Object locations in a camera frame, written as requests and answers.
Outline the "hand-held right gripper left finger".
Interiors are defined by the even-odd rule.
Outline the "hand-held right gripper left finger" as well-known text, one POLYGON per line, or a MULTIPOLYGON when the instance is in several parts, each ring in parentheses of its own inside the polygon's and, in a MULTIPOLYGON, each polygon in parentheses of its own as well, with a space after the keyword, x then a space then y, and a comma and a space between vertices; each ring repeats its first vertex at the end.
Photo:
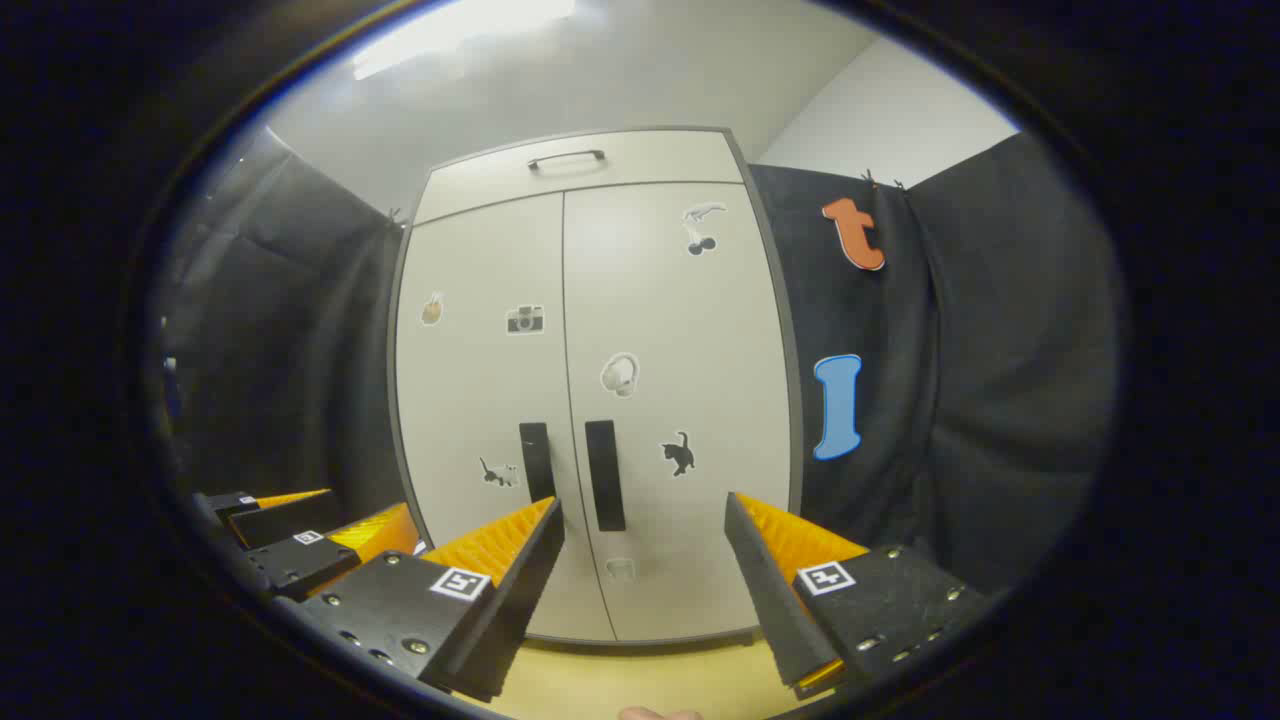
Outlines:
POLYGON ((481 702, 499 696, 564 543, 545 497, 426 553, 385 548, 298 605, 351 656, 481 702))

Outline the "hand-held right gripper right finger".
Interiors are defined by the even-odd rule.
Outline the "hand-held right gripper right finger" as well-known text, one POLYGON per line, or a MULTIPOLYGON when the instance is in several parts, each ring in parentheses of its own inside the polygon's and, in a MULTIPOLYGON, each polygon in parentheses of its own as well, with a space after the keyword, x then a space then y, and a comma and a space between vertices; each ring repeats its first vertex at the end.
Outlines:
POLYGON ((800 700, 896 680, 989 607, 905 544, 855 544, 739 492, 726 500, 724 537, 780 678, 800 700))

